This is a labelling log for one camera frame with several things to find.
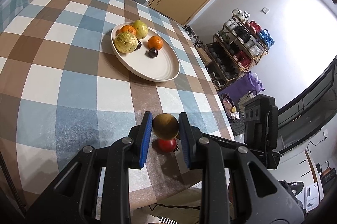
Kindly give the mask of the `brown round longan fruit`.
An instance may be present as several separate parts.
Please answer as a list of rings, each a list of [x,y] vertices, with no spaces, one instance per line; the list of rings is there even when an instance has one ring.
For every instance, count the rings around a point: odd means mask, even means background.
[[[168,141],[178,135],[179,123],[173,115],[162,113],[153,119],[152,129],[157,137]]]

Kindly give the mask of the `dark plum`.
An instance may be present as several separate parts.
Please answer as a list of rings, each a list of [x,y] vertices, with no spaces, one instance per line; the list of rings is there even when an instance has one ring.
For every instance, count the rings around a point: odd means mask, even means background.
[[[158,56],[158,50],[156,48],[151,48],[148,50],[147,55],[152,59],[156,58]]]
[[[142,46],[142,43],[138,40],[138,44],[137,44],[137,47],[136,47],[136,51],[138,50],[138,49],[140,49],[141,48],[141,46]]]

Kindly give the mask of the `green-yellow rough pear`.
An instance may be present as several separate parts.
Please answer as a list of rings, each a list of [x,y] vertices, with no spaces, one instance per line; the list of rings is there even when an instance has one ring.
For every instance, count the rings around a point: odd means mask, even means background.
[[[130,32],[121,32],[115,37],[114,46],[120,53],[132,53],[138,46],[138,39]]]

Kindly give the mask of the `orange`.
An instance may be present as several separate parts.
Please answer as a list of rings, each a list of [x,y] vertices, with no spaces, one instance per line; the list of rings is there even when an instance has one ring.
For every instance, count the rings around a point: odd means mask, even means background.
[[[120,33],[127,32],[136,35],[136,30],[132,25],[124,25],[123,27],[120,28],[119,32]]]
[[[161,50],[163,47],[163,40],[159,36],[152,36],[147,41],[147,47],[149,49],[155,48],[156,50]]]

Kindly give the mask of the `red tomato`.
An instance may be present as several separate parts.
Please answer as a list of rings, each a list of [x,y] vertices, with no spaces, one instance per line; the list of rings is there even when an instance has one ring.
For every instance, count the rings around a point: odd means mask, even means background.
[[[177,147],[177,141],[175,138],[170,140],[158,139],[158,146],[160,151],[163,153],[174,152]]]

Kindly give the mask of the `purple bag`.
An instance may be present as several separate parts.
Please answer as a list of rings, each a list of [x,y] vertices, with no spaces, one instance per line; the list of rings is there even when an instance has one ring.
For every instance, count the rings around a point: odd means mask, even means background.
[[[263,83],[259,80],[258,75],[248,71],[244,76],[218,92],[218,96],[221,97],[227,94],[231,100],[238,102],[241,97],[249,92],[260,93],[264,90]]]

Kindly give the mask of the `large cream plate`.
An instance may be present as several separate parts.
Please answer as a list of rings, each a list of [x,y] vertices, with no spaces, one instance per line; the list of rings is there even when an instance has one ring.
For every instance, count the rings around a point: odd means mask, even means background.
[[[163,37],[163,47],[158,51],[157,56],[149,55],[148,39],[157,36],[157,32],[149,28],[145,38],[140,40],[139,49],[131,53],[122,53],[118,51],[114,44],[117,32],[126,25],[132,23],[121,23],[113,28],[111,32],[111,46],[117,59],[130,72],[135,75],[153,82],[167,82],[175,79],[180,73],[180,62],[176,52]]]

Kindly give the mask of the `cardboard box on floor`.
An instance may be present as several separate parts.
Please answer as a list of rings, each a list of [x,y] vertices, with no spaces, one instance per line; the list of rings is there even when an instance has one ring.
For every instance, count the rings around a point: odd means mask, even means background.
[[[197,52],[205,66],[208,66],[212,63],[211,58],[209,55],[206,53],[206,51],[203,48],[197,48]]]

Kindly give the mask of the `wooden shoe rack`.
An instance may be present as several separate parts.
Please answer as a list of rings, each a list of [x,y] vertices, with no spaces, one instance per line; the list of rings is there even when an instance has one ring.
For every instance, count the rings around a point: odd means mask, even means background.
[[[212,60],[210,77],[217,90],[247,75],[275,43],[268,30],[249,18],[247,11],[234,9],[212,42],[204,46]]]

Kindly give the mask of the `orange on plate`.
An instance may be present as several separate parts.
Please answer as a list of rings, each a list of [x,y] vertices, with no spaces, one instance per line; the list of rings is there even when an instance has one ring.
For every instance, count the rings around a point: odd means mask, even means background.
[[[147,47],[149,49],[155,48],[156,50],[161,50],[163,47],[163,40],[159,36],[152,36],[147,41]]]

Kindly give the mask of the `checkered tablecloth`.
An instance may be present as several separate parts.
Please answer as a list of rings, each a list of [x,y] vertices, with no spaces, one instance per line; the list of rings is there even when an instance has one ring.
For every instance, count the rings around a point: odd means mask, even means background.
[[[179,58],[179,76],[154,83],[116,58],[111,31],[143,20]],[[81,148],[110,146],[146,111],[186,112],[205,133],[233,133],[188,34],[130,0],[34,0],[1,33],[1,153],[30,206]]]

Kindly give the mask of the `yellow-green pear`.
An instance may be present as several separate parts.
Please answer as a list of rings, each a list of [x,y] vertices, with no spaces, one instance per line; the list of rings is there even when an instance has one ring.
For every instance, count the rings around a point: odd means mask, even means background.
[[[136,31],[136,37],[138,40],[145,38],[148,34],[148,26],[141,20],[136,20],[133,22],[132,27]]]

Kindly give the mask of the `teal checkered side cloth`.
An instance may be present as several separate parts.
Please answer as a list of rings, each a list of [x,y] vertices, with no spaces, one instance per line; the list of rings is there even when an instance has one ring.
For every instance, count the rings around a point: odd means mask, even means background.
[[[1,0],[0,4],[0,31],[3,32],[15,16],[29,4],[29,0]]]

